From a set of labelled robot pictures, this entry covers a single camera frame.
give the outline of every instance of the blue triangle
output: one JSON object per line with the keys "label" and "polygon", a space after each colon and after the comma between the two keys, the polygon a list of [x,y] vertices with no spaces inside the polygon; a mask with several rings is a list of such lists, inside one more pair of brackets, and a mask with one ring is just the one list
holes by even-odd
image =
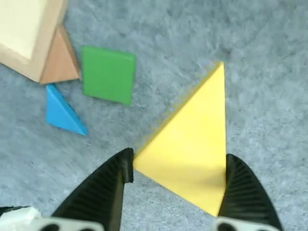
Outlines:
{"label": "blue triangle", "polygon": [[53,84],[46,85],[46,121],[58,128],[86,135],[87,128]]}

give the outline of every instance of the yellow triangle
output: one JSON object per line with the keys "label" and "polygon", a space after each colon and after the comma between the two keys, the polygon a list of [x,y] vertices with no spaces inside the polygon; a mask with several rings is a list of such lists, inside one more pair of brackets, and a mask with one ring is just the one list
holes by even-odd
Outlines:
{"label": "yellow triangle", "polygon": [[224,79],[218,63],[134,159],[136,170],[213,216],[225,192]]}

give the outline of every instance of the green square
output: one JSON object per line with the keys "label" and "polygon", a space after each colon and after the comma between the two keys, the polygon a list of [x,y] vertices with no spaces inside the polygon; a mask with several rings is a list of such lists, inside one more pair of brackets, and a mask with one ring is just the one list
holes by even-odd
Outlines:
{"label": "green square", "polygon": [[83,93],[130,105],[135,56],[84,46],[82,57]]}

